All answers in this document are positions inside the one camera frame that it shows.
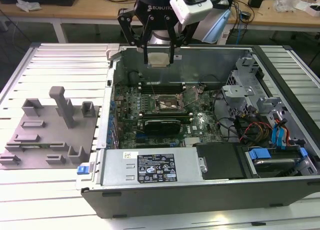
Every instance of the white paper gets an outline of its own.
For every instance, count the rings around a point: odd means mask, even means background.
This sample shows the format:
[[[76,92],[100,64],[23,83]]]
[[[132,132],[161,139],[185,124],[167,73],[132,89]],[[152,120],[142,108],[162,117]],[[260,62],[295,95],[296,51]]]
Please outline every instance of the white paper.
[[[311,3],[306,2],[306,1],[299,1],[294,8],[295,9],[299,9],[301,11],[305,11],[307,7],[309,7],[311,5]]]
[[[136,159],[139,155],[138,151],[124,151],[123,159]]]
[[[27,1],[17,0],[17,3],[15,5],[27,13],[29,11],[42,9],[38,2],[27,2]]]

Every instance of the sticker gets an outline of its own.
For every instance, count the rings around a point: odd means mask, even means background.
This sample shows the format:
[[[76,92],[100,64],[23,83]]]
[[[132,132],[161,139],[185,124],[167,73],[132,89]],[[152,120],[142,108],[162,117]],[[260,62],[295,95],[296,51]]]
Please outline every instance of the sticker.
[[[136,157],[139,183],[150,184],[178,181],[175,156],[173,154],[138,155]]]
[[[136,159],[139,155],[138,151],[124,151],[123,159]]]
[[[173,60],[182,60],[182,55],[174,55]]]

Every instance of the wooden table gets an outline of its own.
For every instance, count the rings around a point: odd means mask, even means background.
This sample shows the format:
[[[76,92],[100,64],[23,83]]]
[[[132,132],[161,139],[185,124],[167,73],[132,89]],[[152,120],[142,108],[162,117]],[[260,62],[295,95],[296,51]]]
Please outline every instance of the wooden table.
[[[320,19],[312,17],[301,10],[295,12],[277,13],[273,9],[275,0],[264,0],[259,9],[255,9],[255,18],[248,25],[248,29],[271,30],[271,31],[295,31],[295,32],[318,32],[320,31]],[[24,12],[15,4],[0,4],[0,9],[15,22],[41,22],[51,23],[54,27],[59,43],[67,43],[65,32],[61,26],[64,23],[74,24],[106,24],[117,25],[118,10],[131,8],[133,3],[119,4],[106,0],[76,0],[73,6],[41,5],[42,10]],[[240,9],[251,10],[240,3]],[[228,33],[235,23],[235,10],[224,30]],[[0,16],[0,21],[7,21],[5,16]],[[135,18],[133,25],[141,23]]]

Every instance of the black plastic cover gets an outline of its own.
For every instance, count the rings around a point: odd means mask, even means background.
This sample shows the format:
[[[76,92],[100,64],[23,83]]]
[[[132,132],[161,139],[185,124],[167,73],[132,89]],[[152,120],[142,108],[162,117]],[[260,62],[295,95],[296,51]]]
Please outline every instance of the black plastic cover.
[[[207,172],[202,173],[204,180],[215,179],[246,179],[244,168],[246,160],[240,157],[238,143],[207,142],[197,143],[196,151],[199,158],[204,158]]]

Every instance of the power connector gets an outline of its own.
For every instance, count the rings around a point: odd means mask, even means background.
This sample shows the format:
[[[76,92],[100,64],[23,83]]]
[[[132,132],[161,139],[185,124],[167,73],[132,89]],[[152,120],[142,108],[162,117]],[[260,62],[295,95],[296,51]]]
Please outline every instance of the power connector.
[[[239,15],[240,15],[240,19],[246,20],[246,21],[248,21],[251,17],[251,13],[247,11],[241,11]]]

